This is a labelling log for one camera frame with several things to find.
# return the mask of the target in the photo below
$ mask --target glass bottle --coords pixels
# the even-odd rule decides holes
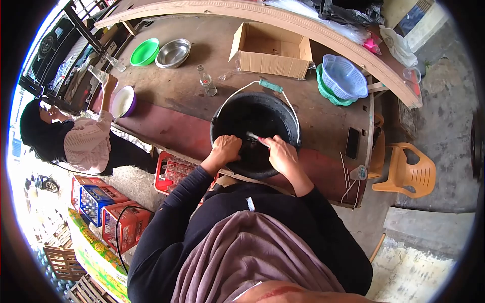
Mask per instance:
[[[197,71],[199,72],[200,85],[202,85],[202,87],[206,91],[206,94],[209,97],[215,96],[215,94],[217,93],[217,88],[212,82],[212,77],[204,71],[204,66],[202,64],[199,64],[199,66],[197,67]]]
[[[108,81],[108,73],[97,69],[96,67],[90,65],[88,70],[96,77],[96,79],[101,83],[106,83]]]
[[[120,73],[124,72],[126,69],[126,66],[121,63],[118,59],[113,58],[110,55],[105,55],[106,59],[113,65],[114,68],[116,68]]]

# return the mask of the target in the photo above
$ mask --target stainless steel bowl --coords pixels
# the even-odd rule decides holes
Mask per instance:
[[[176,39],[165,44],[158,52],[155,63],[160,68],[177,68],[190,54],[191,44],[187,39]]]

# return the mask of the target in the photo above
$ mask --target mauve hijab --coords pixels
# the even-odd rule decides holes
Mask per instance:
[[[238,211],[218,222],[187,257],[172,302],[231,302],[260,281],[344,292],[310,247],[268,215]]]

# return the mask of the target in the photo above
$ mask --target striped shirt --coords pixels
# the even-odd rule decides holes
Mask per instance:
[[[79,118],[64,138],[66,160],[81,172],[102,173],[108,164],[113,116],[100,111],[98,120]]]

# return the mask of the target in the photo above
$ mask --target wooden table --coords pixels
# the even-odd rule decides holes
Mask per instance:
[[[101,28],[118,22],[127,25],[126,21],[137,18],[188,13],[246,18],[298,33],[367,70],[408,107],[422,106],[419,86],[404,79],[404,66],[390,54],[385,43],[380,44],[382,55],[377,56],[319,21],[253,0],[122,0],[112,16],[95,26]],[[378,28],[370,30],[380,36]]]
[[[330,200],[340,201],[345,192],[340,152],[345,152],[349,127],[362,133],[357,158],[354,160],[344,157],[349,171],[364,164],[369,154],[366,149],[369,137],[369,98],[359,99],[348,107],[333,105],[318,92],[314,70],[307,73],[306,80],[300,81],[256,73],[239,73],[225,81],[219,80],[220,75],[236,67],[234,60],[227,60],[234,32],[243,21],[245,20],[225,16],[176,15],[166,16],[140,29],[119,57],[127,65],[126,70],[123,73],[114,69],[111,71],[120,82],[117,90],[133,85],[138,99],[133,115],[121,118],[118,124],[123,130],[135,134],[147,143],[160,144],[195,160],[203,160],[210,152],[209,121],[217,108],[233,92],[249,82],[267,79],[284,87],[288,99],[297,111],[303,143],[300,159],[306,159],[303,165],[312,171],[312,180],[315,184],[320,183],[319,188],[332,188],[334,194]],[[148,38],[158,38],[160,45],[173,39],[185,38],[192,43],[191,54],[177,69],[161,69],[155,63],[147,66],[129,65],[133,50]],[[321,62],[324,54],[333,53],[313,41],[311,46],[316,64]],[[216,96],[205,96],[199,84],[196,69],[198,64],[203,64],[214,79],[218,90]],[[252,85],[247,90],[276,94],[284,99],[259,85]],[[91,108],[97,111],[99,106],[100,98]],[[282,176],[273,177],[268,183],[285,187],[286,180],[281,178]],[[346,206],[354,206],[356,188],[354,186],[349,192],[349,198],[344,201]],[[359,201],[364,188],[365,182],[362,182]]]

